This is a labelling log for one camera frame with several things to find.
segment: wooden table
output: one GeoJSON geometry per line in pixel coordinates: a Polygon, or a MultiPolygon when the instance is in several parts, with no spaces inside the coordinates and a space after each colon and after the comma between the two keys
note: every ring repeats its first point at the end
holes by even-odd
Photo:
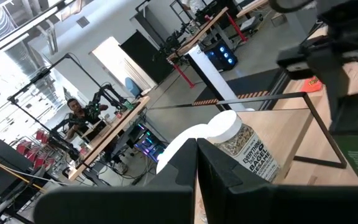
{"type": "MultiPolygon", "coordinates": [[[[327,28],[318,29],[310,38],[326,35],[327,28]]],[[[358,63],[344,66],[350,80],[349,93],[358,92],[358,63]]],[[[299,92],[304,80],[292,80],[284,93],[299,92]]],[[[326,90],[308,94],[321,119],[328,128],[331,124],[326,90]]],[[[358,177],[351,166],[337,169],[316,164],[293,161],[293,157],[305,156],[339,162],[323,132],[306,108],[302,98],[279,100],[274,110],[241,112],[243,122],[252,126],[266,144],[268,150],[282,169],[276,184],[289,185],[358,185],[358,177]]],[[[201,199],[200,187],[196,186],[195,223],[202,224],[199,218],[201,199]]]]}
{"type": "Polygon", "coordinates": [[[251,3],[249,3],[248,5],[246,5],[245,7],[243,7],[241,9],[241,11],[237,14],[237,18],[240,18],[240,17],[246,15],[247,13],[250,13],[251,11],[257,9],[258,7],[261,7],[264,4],[267,4],[268,2],[269,2],[269,0],[255,0],[251,3]]]}
{"type": "Polygon", "coordinates": [[[173,54],[169,55],[167,59],[172,60],[172,59],[176,58],[178,55],[182,56],[182,55],[186,54],[190,49],[192,49],[197,44],[197,42],[200,40],[201,36],[204,35],[213,25],[215,25],[215,23],[217,23],[217,21],[220,18],[222,18],[223,15],[225,15],[227,10],[229,10],[229,8],[225,7],[224,9],[222,9],[222,11],[220,13],[218,13],[216,16],[214,16],[211,21],[202,25],[201,29],[198,31],[198,33],[196,35],[194,35],[193,37],[190,37],[189,41],[186,41],[184,43],[184,45],[177,50],[176,54],[173,53],[173,54]]]}
{"type": "MultiPolygon", "coordinates": [[[[141,98],[133,110],[123,112],[121,119],[115,119],[111,124],[108,124],[89,144],[91,146],[90,152],[85,155],[83,164],[91,164],[99,155],[99,153],[117,136],[117,134],[125,128],[125,126],[143,110],[146,104],[150,101],[149,96],[141,98]]],[[[85,165],[80,165],[77,169],[71,169],[68,174],[68,179],[75,180],[85,169],[85,165]]]]}

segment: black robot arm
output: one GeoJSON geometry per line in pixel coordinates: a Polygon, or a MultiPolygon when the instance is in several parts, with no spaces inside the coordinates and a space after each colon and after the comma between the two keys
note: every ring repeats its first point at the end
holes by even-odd
{"type": "Polygon", "coordinates": [[[88,106],[91,107],[91,108],[94,108],[95,111],[98,111],[99,110],[99,102],[100,102],[100,99],[101,99],[102,96],[105,97],[105,99],[109,101],[111,106],[114,106],[118,110],[123,110],[125,108],[125,106],[123,104],[126,102],[126,99],[123,98],[120,94],[118,94],[110,84],[102,86],[99,89],[99,91],[97,91],[94,94],[93,99],[89,103],[88,106]],[[106,90],[109,90],[110,92],[112,92],[114,94],[114,96],[117,97],[118,100],[116,100],[112,96],[110,96],[106,92],[106,90]]]}
{"type": "Polygon", "coordinates": [[[63,127],[64,125],[68,124],[68,123],[78,124],[78,125],[85,125],[85,122],[86,122],[85,120],[78,119],[78,118],[64,119],[63,121],[58,123],[54,128],[52,128],[50,130],[50,136],[49,136],[49,139],[48,139],[48,144],[67,152],[68,155],[70,156],[70,158],[73,159],[74,161],[76,161],[80,157],[78,150],[76,148],[74,148],[74,146],[71,143],[69,143],[66,140],[64,140],[61,137],[61,135],[59,135],[57,130],[59,128],[63,127]]]}

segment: computer tower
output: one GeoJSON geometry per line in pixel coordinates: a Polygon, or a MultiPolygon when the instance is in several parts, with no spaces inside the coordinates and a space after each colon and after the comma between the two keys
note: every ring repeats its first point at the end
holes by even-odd
{"type": "Polygon", "coordinates": [[[234,52],[222,39],[207,46],[204,53],[219,72],[232,70],[238,62],[234,52]]]}

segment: door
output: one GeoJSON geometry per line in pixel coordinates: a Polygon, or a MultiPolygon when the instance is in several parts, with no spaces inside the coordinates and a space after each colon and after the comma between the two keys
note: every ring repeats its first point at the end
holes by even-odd
{"type": "Polygon", "coordinates": [[[167,59],[156,57],[157,49],[139,31],[136,31],[120,47],[156,83],[161,83],[172,71],[172,66],[167,59]]]}

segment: ceiling duct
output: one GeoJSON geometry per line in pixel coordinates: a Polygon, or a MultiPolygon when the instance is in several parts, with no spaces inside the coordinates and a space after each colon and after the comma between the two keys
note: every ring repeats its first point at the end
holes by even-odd
{"type": "MultiPolygon", "coordinates": [[[[16,25],[11,16],[5,11],[3,7],[0,7],[0,39],[14,31],[15,28],[16,25]]],[[[19,42],[15,46],[6,50],[5,53],[14,63],[17,64],[17,66],[21,69],[21,72],[28,76],[29,79],[31,79],[31,77],[39,69],[37,64],[32,61],[29,55],[29,50],[23,42],[19,42]]],[[[43,94],[47,96],[47,98],[53,103],[54,106],[59,106],[58,104],[60,103],[60,100],[58,100],[58,97],[55,94],[54,86],[47,84],[51,81],[52,80],[45,80],[45,82],[39,82],[36,87],[39,90],[42,90],[43,94]]]]}

